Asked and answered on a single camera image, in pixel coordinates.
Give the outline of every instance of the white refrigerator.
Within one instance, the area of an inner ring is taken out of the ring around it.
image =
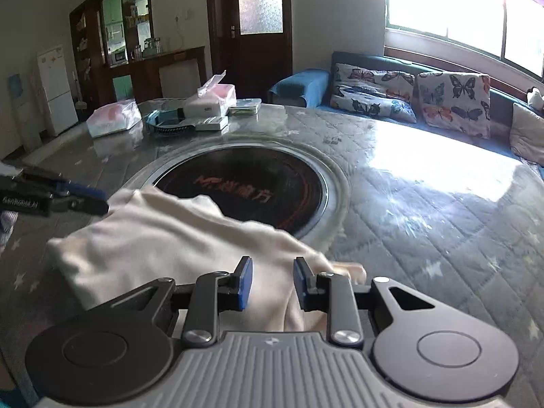
[[[66,74],[62,46],[37,56],[37,66],[44,96],[45,124],[51,136],[57,136],[77,123],[77,114]]]

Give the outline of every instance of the metal screw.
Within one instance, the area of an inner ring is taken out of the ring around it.
[[[190,329],[185,333],[185,339],[194,344],[205,344],[211,340],[211,333],[205,329]]]
[[[339,344],[352,345],[361,340],[361,335],[350,329],[339,329],[333,334],[333,339]]]

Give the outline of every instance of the sofa armrest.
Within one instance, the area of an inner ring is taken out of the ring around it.
[[[321,69],[306,69],[289,76],[269,90],[274,99],[292,100],[294,105],[317,107],[321,104],[328,86],[328,72]]]

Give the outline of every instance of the gray ribbed panel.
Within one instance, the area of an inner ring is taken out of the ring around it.
[[[328,345],[319,333],[227,333],[219,345],[184,353],[148,393],[112,408],[431,406],[393,390],[361,353]],[[508,408],[498,399],[480,406]],[[65,405],[43,399],[36,407]]]

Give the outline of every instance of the blue sofa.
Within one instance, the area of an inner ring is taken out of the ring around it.
[[[321,69],[308,69],[299,72],[293,76],[285,78],[275,84],[269,91],[269,100],[274,104],[294,105],[298,107],[319,108],[339,114],[363,116],[364,114],[355,114],[344,110],[332,108],[329,104],[331,98],[331,87],[335,73],[336,64],[349,64],[358,67],[364,67],[369,70],[401,70],[403,72],[417,75],[421,72],[432,72],[440,70],[427,67],[411,61],[403,59],[388,58],[382,56],[367,56],[354,54],[349,52],[334,52],[331,72]],[[513,103],[521,104],[534,111],[527,103],[524,103],[517,98],[500,92],[494,88],[490,89],[491,96],[491,139],[486,140],[477,137],[467,136],[455,130],[439,129],[431,127],[423,118],[419,109],[419,94],[417,93],[417,81],[414,85],[414,94],[412,107],[415,113],[417,122],[415,124],[398,122],[390,118],[380,118],[382,121],[402,124],[408,127],[426,130],[427,132],[436,133],[442,136],[463,141],[486,150],[508,156],[509,158],[518,159],[510,150],[510,128],[512,127]],[[539,166],[540,175],[544,178],[544,168]]]

